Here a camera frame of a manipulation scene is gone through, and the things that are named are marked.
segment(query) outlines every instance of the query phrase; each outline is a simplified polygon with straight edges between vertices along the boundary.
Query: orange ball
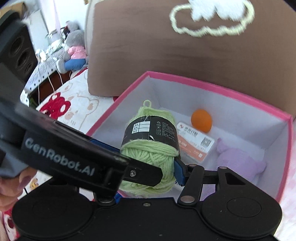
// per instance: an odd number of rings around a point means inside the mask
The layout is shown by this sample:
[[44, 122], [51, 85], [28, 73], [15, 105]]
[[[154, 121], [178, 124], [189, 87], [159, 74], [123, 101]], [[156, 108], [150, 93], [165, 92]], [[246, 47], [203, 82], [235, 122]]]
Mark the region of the orange ball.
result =
[[203, 109], [198, 109], [193, 112], [191, 116], [192, 126], [204, 133], [208, 133], [212, 128], [212, 117], [208, 112]]

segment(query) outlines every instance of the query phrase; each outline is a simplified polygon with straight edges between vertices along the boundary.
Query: blue pants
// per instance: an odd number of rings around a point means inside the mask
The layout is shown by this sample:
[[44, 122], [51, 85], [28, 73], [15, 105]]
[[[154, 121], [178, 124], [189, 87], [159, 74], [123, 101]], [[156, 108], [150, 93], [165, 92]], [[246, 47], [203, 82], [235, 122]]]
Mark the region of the blue pants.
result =
[[70, 59], [65, 62], [65, 69], [70, 70], [80, 70], [86, 64], [85, 58], [82, 59]]

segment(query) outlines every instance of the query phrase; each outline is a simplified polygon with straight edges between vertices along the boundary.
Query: black paper label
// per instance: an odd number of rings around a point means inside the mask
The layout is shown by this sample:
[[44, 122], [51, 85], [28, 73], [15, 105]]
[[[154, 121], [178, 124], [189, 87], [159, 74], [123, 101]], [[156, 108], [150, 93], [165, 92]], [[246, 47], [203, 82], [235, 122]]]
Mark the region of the black paper label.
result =
[[169, 120], [159, 116], [143, 116], [128, 125], [122, 145], [137, 139], [162, 142], [179, 150], [175, 126]]

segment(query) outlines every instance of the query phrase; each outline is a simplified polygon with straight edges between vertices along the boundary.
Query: gray teddy bear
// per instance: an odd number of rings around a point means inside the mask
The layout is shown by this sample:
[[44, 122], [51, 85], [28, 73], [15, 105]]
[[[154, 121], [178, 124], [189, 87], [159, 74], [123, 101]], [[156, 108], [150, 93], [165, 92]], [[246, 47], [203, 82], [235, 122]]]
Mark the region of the gray teddy bear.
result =
[[61, 59], [57, 61], [57, 70], [61, 74], [68, 71], [76, 71], [88, 63], [84, 44], [84, 31], [80, 30], [74, 22], [67, 22], [70, 31], [65, 40], [65, 53]]

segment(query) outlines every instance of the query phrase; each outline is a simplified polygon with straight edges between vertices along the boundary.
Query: white fluffy patch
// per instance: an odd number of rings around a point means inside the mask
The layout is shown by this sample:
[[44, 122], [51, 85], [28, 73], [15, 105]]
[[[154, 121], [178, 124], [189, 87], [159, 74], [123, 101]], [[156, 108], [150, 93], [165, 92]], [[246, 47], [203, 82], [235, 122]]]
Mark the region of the white fluffy patch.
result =
[[194, 21], [204, 18], [210, 21], [215, 13], [223, 20], [239, 21], [244, 17], [245, 4], [243, 0], [189, 0]]

